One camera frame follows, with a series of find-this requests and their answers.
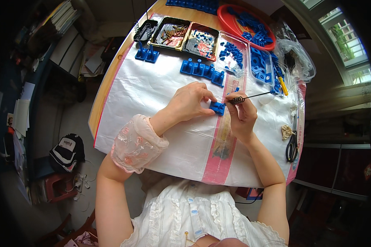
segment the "scissors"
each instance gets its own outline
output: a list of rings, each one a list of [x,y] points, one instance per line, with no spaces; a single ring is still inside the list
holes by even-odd
[[[294,162],[298,155],[297,143],[297,115],[294,116],[293,134],[290,136],[290,141],[286,147],[286,160],[287,162]]]

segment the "coil spring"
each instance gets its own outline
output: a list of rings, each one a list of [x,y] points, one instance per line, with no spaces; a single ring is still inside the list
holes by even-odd
[[[146,23],[147,40],[151,39],[151,34],[152,34],[151,24],[150,23]]]
[[[134,27],[134,30],[135,30],[135,40],[139,41],[140,40],[140,27],[139,27],[139,22],[138,21],[135,21],[133,23],[133,27]]]
[[[228,101],[229,103],[235,105],[235,104],[238,104],[238,103],[243,103],[244,102],[244,98],[242,98],[242,96],[239,96],[239,97],[236,97],[232,100],[229,100]]]

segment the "red stool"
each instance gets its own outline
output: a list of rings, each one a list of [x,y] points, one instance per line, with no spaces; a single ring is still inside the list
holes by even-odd
[[[55,173],[44,178],[48,202],[54,203],[77,195],[77,190],[73,187],[74,176],[71,173]]]

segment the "white woven plastic sheet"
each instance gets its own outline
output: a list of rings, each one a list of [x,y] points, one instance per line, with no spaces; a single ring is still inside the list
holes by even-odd
[[[224,79],[224,88],[206,78],[181,74],[183,60],[189,57],[197,60],[186,52],[161,50],[155,64],[136,60],[136,52],[136,44],[132,44],[104,104],[94,146],[104,153],[110,151],[114,137],[132,116],[153,116],[168,104],[179,87],[190,82],[206,83],[218,101],[222,101],[227,92],[233,92],[237,84],[248,96],[269,91],[268,87],[249,78],[245,80],[246,88],[243,88],[242,79],[228,73],[225,74],[229,78]],[[286,162],[288,139],[282,141],[281,126],[293,126],[291,112],[297,108],[297,93],[291,90],[288,97],[276,97],[264,106],[258,102],[258,97],[251,98],[251,101],[258,114],[254,131],[271,151],[287,179],[291,164]],[[209,106],[209,103],[202,104],[206,108]],[[148,169],[211,184],[262,187],[247,148],[240,141],[233,141],[227,108],[223,117],[198,117],[181,122],[164,135],[169,147]]]

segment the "wooden table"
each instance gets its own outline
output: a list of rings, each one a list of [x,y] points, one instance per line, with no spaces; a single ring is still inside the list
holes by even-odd
[[[208,14],[202,11],[198,11],[196,9],[189,9],[185,7],[177,7],[177,6],[166,6],[166,0],[158,0],[150,7],[148,10],[148,15],[151,16],[153,13],[158,13],[162,15],[168,15],[174,18],[184,19],[188,21],[198,22],[202,25],[214,28],[216,30],[222,30],[222,26],[220,20],[216,15]],[[260,18],[262,18],[267,24],[272,23],[272,19],[262,12],[261,10],[241,1],[241,0],[234,0],[229,2],[231,4],[236,4],[242,7],[249,9],[250,11],[256,13]],[[221,1],[220,5],[227,4],[226,2]],[[147,19],[147,15],[144,14],[142,18],[139,20],[139,24],[142,25],[143,22]],[[131,32],[128,34],[127,38],[124,40],[123,44],[119,48],[117,54],[115,55],[113,61],[111,62],[109,69],[107,70],[102,83],[100,84],[100,88],[98,94],[96,95],[95,102],[92,106],[91,113],[89,116],[89,129],[94,136],[96,137],[96,132],[98,130],[100,116],[103,111],[104,101],[109,93],[110,86],[113,82],[115,77],[115,73],[117,71],[117,67],[123,58],[123,54],[128,49],[128,47],[133,42],[134,30],[132,29]]]

